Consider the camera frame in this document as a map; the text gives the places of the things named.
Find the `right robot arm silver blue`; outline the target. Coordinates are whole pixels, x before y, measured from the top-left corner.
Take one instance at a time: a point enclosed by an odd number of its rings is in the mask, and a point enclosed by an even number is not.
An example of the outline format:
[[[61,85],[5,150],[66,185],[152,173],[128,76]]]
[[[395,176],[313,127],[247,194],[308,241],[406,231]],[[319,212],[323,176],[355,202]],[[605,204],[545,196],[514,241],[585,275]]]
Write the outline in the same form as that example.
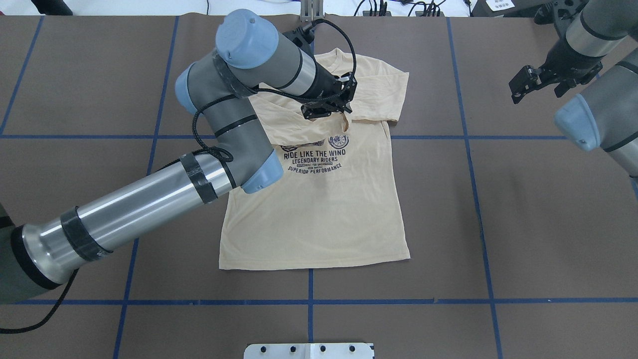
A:
[[[561,97],[585,89],[554,115],[556,127],[585,152],[601,148],[633,181],[638,176],[638,51],[610,69],[603,59],[637,38],[635,0],[552,0],[537,10],[537,24],[552,23],[559,36],[538,68],[526,65],[509,82],[512,100],[549,85]]]

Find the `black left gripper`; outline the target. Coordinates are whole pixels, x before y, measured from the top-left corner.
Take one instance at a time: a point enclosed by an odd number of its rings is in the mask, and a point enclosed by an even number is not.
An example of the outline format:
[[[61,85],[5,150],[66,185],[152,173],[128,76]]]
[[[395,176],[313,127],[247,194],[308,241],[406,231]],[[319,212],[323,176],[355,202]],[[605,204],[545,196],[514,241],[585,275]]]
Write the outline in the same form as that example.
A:
[[[301,97],[301,111],[306,120],[328,117],[335,112],[351,113],[351,101],[357,89],[353,72],[335,76],[319,72],[312,85]]]

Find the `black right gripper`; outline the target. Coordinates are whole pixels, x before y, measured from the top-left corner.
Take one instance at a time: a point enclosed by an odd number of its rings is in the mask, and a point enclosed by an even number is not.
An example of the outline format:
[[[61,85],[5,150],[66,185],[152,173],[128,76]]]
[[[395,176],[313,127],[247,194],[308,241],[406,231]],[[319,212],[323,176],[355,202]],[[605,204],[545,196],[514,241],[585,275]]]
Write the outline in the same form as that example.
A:
[[[540,68],[525,65],[509,81],[512,101],[519,104],[524,96],[551,84],[557,84],[554,93],[560,98],[591,82],[603,68],[602,58],[582,55],[569,45],[555,45]]]

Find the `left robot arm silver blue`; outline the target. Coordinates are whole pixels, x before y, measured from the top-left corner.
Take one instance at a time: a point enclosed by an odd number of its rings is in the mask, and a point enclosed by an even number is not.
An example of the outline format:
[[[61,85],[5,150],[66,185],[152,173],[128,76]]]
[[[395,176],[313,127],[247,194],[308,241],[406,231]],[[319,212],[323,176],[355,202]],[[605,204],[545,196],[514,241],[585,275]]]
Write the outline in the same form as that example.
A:
[[[349,112],[357,86],[353,71],[334,76],[307,50],[318,23],[280,33],[250,10],[233,11],[216,32],[215,49],[175,82],[198,150],[46,223],[16,226],[3,211],[2,304],[69,289],[78,268],[142,234],[234,188],[254,193],[277,182],[283,170],[249,96],[285,96],[314,119]]]

